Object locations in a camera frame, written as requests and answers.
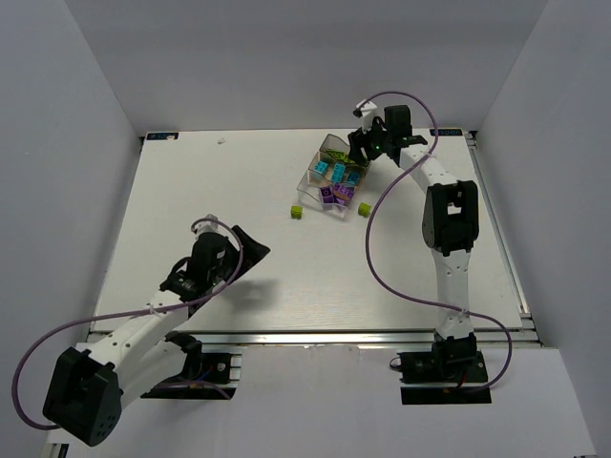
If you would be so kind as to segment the purple 2x4 lego plate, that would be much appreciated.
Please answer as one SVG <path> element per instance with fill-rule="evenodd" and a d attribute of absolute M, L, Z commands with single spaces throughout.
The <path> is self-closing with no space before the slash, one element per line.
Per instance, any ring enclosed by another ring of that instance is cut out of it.
<path fill-rule="evenodd" d="M 333 187 L 334 196 L 341 200 L 351 200 L 354 196 L 354 188 L 337 183 Z"/>

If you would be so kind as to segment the green 2x4 lego brick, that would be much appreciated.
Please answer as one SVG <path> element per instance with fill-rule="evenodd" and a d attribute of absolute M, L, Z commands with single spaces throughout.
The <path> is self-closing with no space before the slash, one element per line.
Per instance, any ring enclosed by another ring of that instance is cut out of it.
<path fill-rule="evenodd" d="M 348 159 L 348 155 L 346 153 L 339 151 L 326 150 L 326 154 L 332 156 L 335 160 L 346 161 Z"/>

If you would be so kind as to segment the small teal lego brick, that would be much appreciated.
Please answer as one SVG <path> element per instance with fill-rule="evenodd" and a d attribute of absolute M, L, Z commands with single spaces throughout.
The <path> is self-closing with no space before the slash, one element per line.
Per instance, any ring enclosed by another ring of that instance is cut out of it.
<path fill-rule="evenodd" d="M 351 186 L 356 186 L 356 185 L 358 184 L 359 177 L 360 177 L 360 176 L 359 176 L 358 174 L 356 174 L 356 173 L 351 173 L 351 174 L 349 174 L 349 175 L 348 175 L 347 180 L 346 180 L 346 183 L 347 183 L 348 185 L 351 185 Z"/>

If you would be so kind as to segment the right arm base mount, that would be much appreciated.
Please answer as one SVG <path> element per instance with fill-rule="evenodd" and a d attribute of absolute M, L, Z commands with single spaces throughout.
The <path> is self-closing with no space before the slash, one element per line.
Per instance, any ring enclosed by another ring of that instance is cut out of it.
<path fill-rule="evenodd" d="M 392 371 L 400 375 L 403 406 L 474 406 L 489 405 L 492 395 L 488 372 L 480 351 L 470 363 L 442 370 L 428 352 L 398 353 L 389 362 Z"/>

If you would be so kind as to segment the green small lego brick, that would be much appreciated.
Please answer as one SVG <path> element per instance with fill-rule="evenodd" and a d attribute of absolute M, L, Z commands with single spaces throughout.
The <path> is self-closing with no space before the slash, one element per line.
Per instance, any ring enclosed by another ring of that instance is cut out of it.
<path fill-rule="evenodd" d="M 292 205 L 290 208 L 290 216 L 293 219 L 301 219 L 303 217 L 303 207 L 299 205 Z"/>

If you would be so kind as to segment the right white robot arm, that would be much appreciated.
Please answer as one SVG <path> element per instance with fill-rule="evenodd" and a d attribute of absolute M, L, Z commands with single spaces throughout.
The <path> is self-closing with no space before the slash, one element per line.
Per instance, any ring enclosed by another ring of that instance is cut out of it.
<path fill-rule="evenodd" d="M 433 257 L 439 307 L 432 349 L 441 358 L 470 360 L 477 351 L 468 314 L 469 262 L 479 235 L 477 185 L 453 176 L 425 149 L 428 141 L 413 133 L 408 106 L 388 106 L 380 114 L 373 102 L 363 102 L 354 114 L 361 127 L 348 135 L 348 157 L 365 165 L 386 155 L 425 195 L 422 236 Z"/>

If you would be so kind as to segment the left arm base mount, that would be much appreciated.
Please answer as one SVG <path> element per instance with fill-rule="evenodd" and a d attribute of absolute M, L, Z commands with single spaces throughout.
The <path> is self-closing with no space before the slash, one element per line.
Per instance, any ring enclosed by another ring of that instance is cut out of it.
<path fill-rule="evenodd" d="M 142 394 L 141 399 L 229 401 L 239 380 L 240 357 L 229 351 L 206 350 L 194 336 L 175 332 L 165 340 L 180 350 L 180 372 Z"/>

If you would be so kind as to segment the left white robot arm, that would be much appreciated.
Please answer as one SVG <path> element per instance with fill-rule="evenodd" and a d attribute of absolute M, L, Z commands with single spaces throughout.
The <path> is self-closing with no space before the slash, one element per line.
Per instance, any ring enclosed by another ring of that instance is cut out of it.
<path fill-rule="evenodd" d="M 228 235 L 219 228 L 211 218 L 195 221 L 190 255 L 174 264 L 141 315 L 58 357 L 43 405 L 47 420 L 95 447 L 141 395 L 205 384 L 213 366 L 179 327 L 271 251 L 238 225 Z"/>

